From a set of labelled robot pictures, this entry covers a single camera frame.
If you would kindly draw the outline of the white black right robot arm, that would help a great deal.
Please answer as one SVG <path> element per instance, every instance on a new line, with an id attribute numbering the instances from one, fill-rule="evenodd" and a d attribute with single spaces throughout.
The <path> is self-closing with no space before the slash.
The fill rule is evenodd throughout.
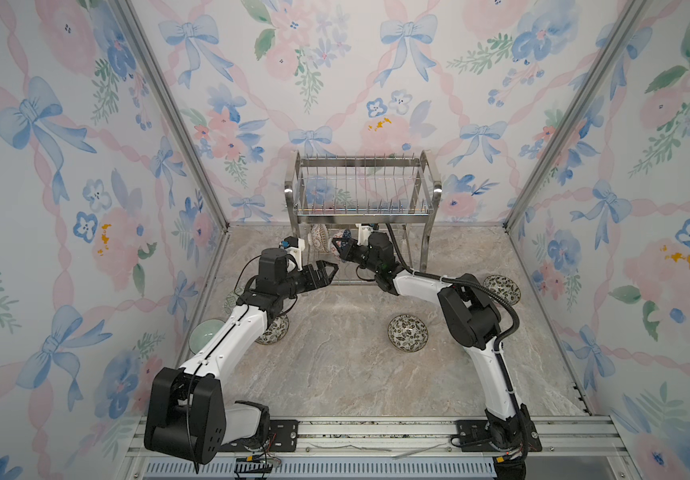
<path id="1" fill-rule="evenodd" d="M 392 230 L 373 232 L 364 244 L 335 238 L 332 245 L 341 260 L 372 272 L 384 292 L 424 300 L 441 309 L 451 337 L 471 358 L 485 395 L 485 426 L 469 435 L 453 435 L 450 445 L 460 450 L 486 446 L 495 454 L 498 479 L 526 478 L 533 422 L 528 408 L 518 400 L 502 348 L 520 326 L 513 307 L 472 274 L 452 278 L 409 267 Z"/>

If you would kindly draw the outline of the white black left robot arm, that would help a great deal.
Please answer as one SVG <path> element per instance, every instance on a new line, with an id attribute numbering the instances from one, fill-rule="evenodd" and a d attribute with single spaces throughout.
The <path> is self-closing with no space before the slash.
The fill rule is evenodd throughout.
<path id="1" fill-rule="evenodd" d="M 271 429 L 268 407 L 251 401 L 228 405 L 223 387 L 249 347 L 285 315 L 285 302 L 329 286 L 338 270 L 323 260 L 302 264 L 294 247 L 263 250 L 257 274 L 215 336 L 180 367 L 164 368 L 155 376 L 145 448 L 196 466 L 210 463 L 224 446 L 265 449 Z"/>

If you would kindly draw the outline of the red diamond pattern bowl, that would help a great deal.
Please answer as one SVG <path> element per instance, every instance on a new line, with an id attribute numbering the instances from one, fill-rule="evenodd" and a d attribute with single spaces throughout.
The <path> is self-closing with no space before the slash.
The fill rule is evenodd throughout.
<path id="1" fill-rule="evenodd" d="M 351 230 L 350 229 L 333 229 L 328 231 L 328 237 L 329 237 L 329 248 L 330 251 L 338 255 L 339 250 L 338 246 L 342 243 L 343 240 L 350 239 L 352 237 Z"/>

